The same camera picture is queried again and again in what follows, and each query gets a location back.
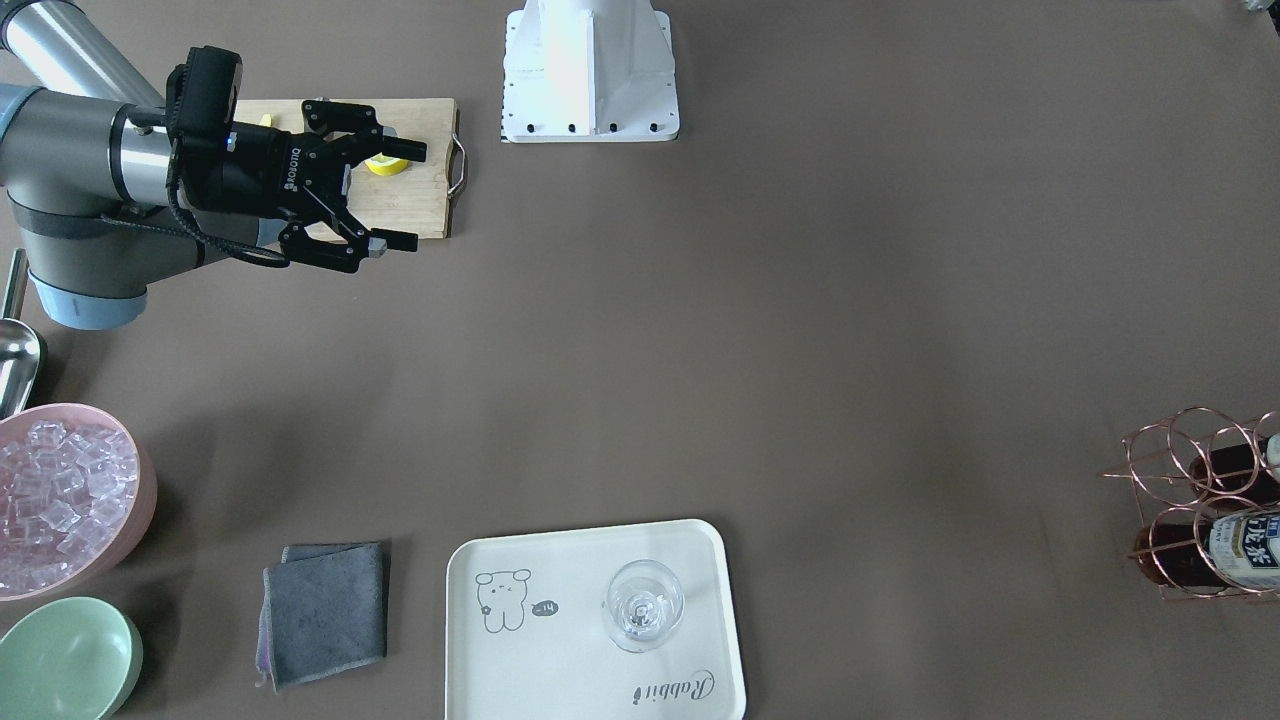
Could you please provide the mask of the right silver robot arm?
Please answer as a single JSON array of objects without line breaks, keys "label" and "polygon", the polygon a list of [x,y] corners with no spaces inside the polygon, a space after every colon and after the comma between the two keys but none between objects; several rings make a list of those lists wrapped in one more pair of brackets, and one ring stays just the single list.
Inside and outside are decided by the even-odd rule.
[{"label": "right silver robot arm", "polygon": [[355,273],[419,246],[349,209],[361,161],[428,159],[369,105],[305,100],[298,132],[239,122],[239,54],[192,47],[157,91],[73,1],[5,1],[3,50],[38,79],[3,86],[3,190],[61,325],[128,324],[152,283],[220,260]]}]

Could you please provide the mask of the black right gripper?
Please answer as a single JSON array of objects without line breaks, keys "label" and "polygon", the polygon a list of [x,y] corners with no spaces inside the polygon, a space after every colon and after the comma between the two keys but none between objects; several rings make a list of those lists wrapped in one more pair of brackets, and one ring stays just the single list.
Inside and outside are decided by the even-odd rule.
[{"label": "black right gripper", "polygon": [[[302,133],[237,122],[218,146],[182,149],[178,177],[191,205],[283,219],[278,243],[284,266],[355,274],[365,259],[417,251],[419,234],[367,228],[348,210],[333,208],[347,201],[351,165],[378,155],[422,163],[426,143],[388,135],[369,105],[303,100],[301,111]],[[314,224],[326,225],[339,240],[312,237]]]}]

